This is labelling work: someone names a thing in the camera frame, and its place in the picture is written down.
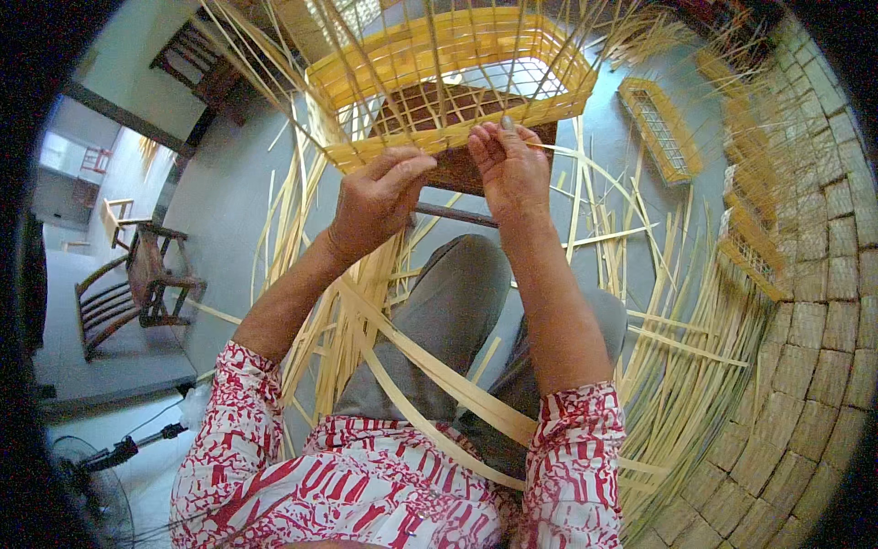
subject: patterned shirt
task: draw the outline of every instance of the patterned shirt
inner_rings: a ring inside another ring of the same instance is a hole
[[[543,398],[521,505],[407,422],[329,415],[277,462],[278,368],[229,342],[171,491],[177,547],[353,540],[389,547],[618,547],[624,416],[611,382]],[[477,455],[448,424],[436,427]]]

